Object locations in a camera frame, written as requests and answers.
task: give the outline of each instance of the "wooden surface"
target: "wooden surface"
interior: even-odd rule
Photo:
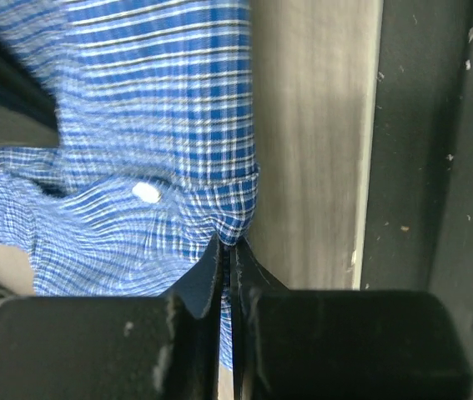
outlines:
[[[293,288],[356,288],[381,0],[251,4],[262,167],[254,252]]]

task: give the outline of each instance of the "white button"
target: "white button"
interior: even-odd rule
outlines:
[[[133,187],[133,195],[151,204],[158,203],[161,198],[160,191],[146,182],[137,183],[136,186]]]

